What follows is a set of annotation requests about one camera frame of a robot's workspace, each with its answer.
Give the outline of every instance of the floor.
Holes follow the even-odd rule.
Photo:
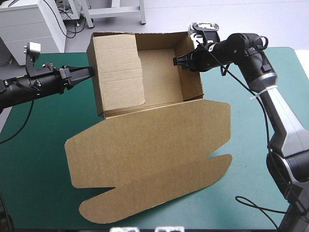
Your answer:
[[[111,0],[89,0],[89,4],[92,8],[109,7]],[[139,0],[121,1],[121,6],[138,4]],[[85,52],[94,31],[186,31],[189,22],[215,22],[222,40],[234,32],[253,32],[267,36],[270,47],[293,48],[309,76],[309,0],[145,0],[145,8],[147,24],[141,25],[138,15],[94,19],[93,29],[86,24],[75,38],[67,39],[65,52]],[[72,30],[73,23],[67,22],[66,26]],[[0,40],[0,61],[9,56]],[[16,62],[0,66],[0,79],[24,73],[24,67]],[[9,111],[0,115],[0,132]]]

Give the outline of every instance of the cardboard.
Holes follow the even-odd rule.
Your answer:
[[[92,40],[96,57],[94,86],[98,112],[145,103],[140,58],[134,35],[111,35]]]
[[[206,157],[229,138],[229,105],[200,99],[109,117],[65,148],[74,187],[117,187]]]
[[[218,181],[230,155],[230,107],[203,98],[200,75],[173,65],[193,50],[186,32],[96,32],[87,50],[99,116],[65,149],[76,188],[115,187],[80,213],[111,223]]]
[[[98,115],[109,117],[201,99],[199,73],[173,66],[175,56],[192,49],[186,32],[94,33],[87,54],[96,73],[93,87]]]
[[[167,169],[86,200],[79,210],[92,222],[115,222],[212,185],[224,175],[231,161],[231,155],[223,155]]]

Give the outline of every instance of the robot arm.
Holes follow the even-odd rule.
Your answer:
[[[62,66],[55,68],[46,63],[40,69],[34,68],[39,58],[41,45],[28,43],[26,48],[26,72],[21,77],[0,80],[0,113],[4,108],[43,98],[52,94],[62,94],[66,89],[94,75],[92,67]]]
[[[276,86],[277,75],[264,50],[268,39],[252,33],[235,33],[220,41],[216,24],[193,23],[189,34],[199,45],[174,65],[196,72],[236,64],[249,89],[257,93],[274,129],[268,146],[267,167],[281,193],[291,204],[280,229],[309,232],[309,131],[303,128]]]

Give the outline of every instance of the green table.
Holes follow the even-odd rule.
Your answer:
[[[279,90],[308,128],[309,82],[295,52],[290,48],[270,48],[267,55],[279,76]],[[36,66],[49,61],[57,67],[88,65],[85,53],[66,53],[42,54]],[[236,66],[230,70],[241,78]],[[35,101],[21,134],[0,146],[0,191],[16,228],[151,229],[183,225],[191,229],[272,229],[272,224],[258,210],[234,200],[236,195],[243,195],[261,206],[287,208],[266,168],[262,111],[230,76],[221,77],[219,69],[203,73],[202,80],[205,98],[231,104],[231,139],[213,155],[230,153],[234,159],[218,183],[114,224],[99,225],[84,219],[78,211],[80,203],[109,190],[76,189],[70,182],[65,141],[102,120],[97,117],[91,80],[87,80],[63,95]],[[0,140],[20,128],[29,107],[30,103],[25,103],[12,109]],[[282,219],[282,215],[271,216],[277,223]]]

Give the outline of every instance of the cable tie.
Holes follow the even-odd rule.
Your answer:
[[[257,93],[256,95],[254,95],[253,97],[250,97],[250,99],[257,99],[257,98],[260,98],[260,95],[266,91],[269,91],[273,88],[278,88],[278,86],[269,86],[269,87],[266,87],[264,88],[261,92]]]

